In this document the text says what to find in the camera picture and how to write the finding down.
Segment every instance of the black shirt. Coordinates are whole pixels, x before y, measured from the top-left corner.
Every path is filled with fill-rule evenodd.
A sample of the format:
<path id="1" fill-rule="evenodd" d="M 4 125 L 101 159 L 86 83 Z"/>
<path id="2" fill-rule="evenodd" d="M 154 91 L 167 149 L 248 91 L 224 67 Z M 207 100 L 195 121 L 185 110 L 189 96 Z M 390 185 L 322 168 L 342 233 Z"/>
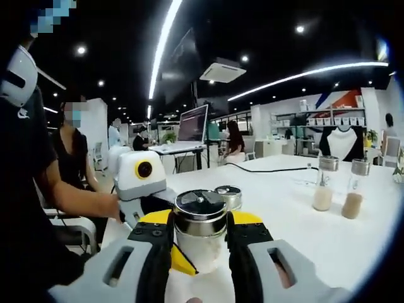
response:
<path id="1" fill-rule="evenodd" d="M 148 141 L 143 139 L 141 136 L 136 135 L 133 139 L 132 147 L 133 150 L 136 151 L 141 151 L 141 150 L 147 150 L 147 147 L 143 147 L 143 144 L 147 144 Z"/>
<path id="2" fill-rule="evenodd" d="M 74 155 L 66 151 L 60 130 L 52 134 L 52 142 L 59 161 L 59 171 L 62 180 L 76 188 L 84 189 L 81 176 L 85 175 L 86 169 L 86 157 L 88 152 L 87 138 L 77 129 L 74 131 L 73 137 L 81 141 L 79 144 L 76 144 L 76 146 L 80 147 L 80 150 L 74 151 Z"/>
<path id="3" fill-rule="evenodd" d="M 78 278 L 83 263 L 58 241 L 33 183 L 56 159 L 40 90 L 22 109 L 0 98 L 0 124 L 2 289 L 15 302 L 22 295 L 44 299 L 48 288 Z"/>

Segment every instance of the glass spice shaker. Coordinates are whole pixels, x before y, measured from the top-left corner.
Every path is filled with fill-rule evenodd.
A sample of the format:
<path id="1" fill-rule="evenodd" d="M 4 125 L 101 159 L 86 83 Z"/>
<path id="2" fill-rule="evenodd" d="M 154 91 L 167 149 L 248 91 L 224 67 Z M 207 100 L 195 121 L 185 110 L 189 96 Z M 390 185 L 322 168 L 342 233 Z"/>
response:
<path id="1" fill-rule="evenodd" d="M 316 192 L 312 205 L 315 210 L 326 211 L 330 208 L 333 198 L 332 179 L 335 172 L 338 171 L 339 162 L 338 157 L 319 157 Z"/>
<path id="2" fill-rule="evenodd" d="M 345 218 L 354 219 L 359 214 L 360 205 L 363 201 L 362 187 L 364 186 L 364 179 L 369 175 L 370 167 L 371 164 L 368 161 L 360 159 L 352 160 L 348 194 L 341 211 L 341 214 Z"/>

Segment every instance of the desk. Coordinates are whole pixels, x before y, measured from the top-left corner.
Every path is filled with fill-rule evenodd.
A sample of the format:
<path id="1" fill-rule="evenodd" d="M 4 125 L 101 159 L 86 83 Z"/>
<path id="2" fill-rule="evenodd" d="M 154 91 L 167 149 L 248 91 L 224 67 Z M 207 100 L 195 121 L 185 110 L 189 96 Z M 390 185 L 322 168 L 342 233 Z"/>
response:
<path id="1" fill-rule="evenodd" d="M 247 169 L 274 170 L 306 167 L 313 158 L 277 155 L 241 163 Z M 356 220 L 340 215 L 351 163 L 340 163 L 335 176 L 336 191 L 329 211 L 311 207 L 315 170 L 253 174 L 237 167 L 224 166 L 170 175 L 167 185 L 175 192 L 214 189 L 231 184 L 242 189 L 243 211 L 259 215 L 274 239 L 284 239 L 315 265 L 318 277 L 331 287 L 354 291 L 364 282 L 383 256 L 401 215 L 400 185 L 392 180 L 393 169 L 372 166 L 365 180 L 366 192 Z M 110 219 L 104 241 L 126 237 L 129 232 Z M 166 302 L 185 302 L 191 296 L 204 302 L 234 302 L 228 267 L 229 253 L 224 250 L 221 266 L 208 275 L 191 278 L 170 272 Z"/>

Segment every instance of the small bottle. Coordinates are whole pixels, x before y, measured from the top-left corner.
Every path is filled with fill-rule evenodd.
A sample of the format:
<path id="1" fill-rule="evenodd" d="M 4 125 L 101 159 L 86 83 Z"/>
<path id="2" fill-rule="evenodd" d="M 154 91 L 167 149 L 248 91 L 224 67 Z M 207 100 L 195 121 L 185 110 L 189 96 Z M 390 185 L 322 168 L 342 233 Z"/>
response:
<path id="1" fill-rule="evenodd" d="M 354 159 L 351 166 L 351 177 L 348 183 L 348 194 L 341 214 L 348 219 L 355 219 L 363 201 L 362 186 L 369 175 L 371 164 L 368 161 Z"/>
<path id="2" fill-rule="evenodd" d="M 331 206 L 333 198 L 332 180 L 333 175 L 338 171 L 340 159 L 334 156 L 319 157 L 317 174 L 317 186 L 314 193 L 313 208 L 318 211 L 326 211 Z"/>

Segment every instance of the brown powder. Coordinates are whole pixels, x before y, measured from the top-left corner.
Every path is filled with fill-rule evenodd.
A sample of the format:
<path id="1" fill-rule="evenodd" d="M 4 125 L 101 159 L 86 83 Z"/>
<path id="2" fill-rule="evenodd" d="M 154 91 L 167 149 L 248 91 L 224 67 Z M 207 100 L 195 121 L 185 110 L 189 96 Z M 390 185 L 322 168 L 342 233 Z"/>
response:
<path id="1" fill-rule="evenodd" d="M 360 204 L 363 197 L 360 194 L 349 193 L 345 199 L 341 214 L 348 219 L 354 219 L 359 215 Z"/>

